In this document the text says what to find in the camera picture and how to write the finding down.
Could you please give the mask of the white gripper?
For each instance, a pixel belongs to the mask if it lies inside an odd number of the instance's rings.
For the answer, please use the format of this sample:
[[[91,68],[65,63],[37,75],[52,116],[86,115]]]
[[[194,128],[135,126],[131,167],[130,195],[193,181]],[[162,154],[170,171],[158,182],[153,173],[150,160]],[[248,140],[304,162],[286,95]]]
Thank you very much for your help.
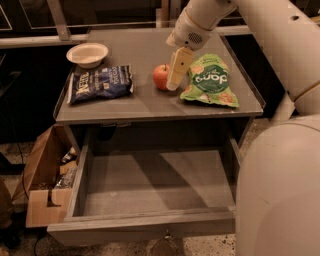
[[[206,8],[196,8],[194,11],[184,8],[181,12],[166,40],[170,46],[181,47],[171,57],[166,83],[169,91],[175,91],[179,87],[193,62],[193,51],[201,49],[210,39],[213,19],[214,15]]]

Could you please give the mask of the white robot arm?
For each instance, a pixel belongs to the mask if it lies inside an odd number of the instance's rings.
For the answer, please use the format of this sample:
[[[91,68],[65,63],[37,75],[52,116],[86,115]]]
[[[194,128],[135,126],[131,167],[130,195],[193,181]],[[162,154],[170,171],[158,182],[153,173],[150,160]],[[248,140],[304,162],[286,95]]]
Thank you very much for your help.
[[[286,90],[238,175],[236,256],[320,256],[320,27],[290,0],[189,0],[168,43],[238,10]]]

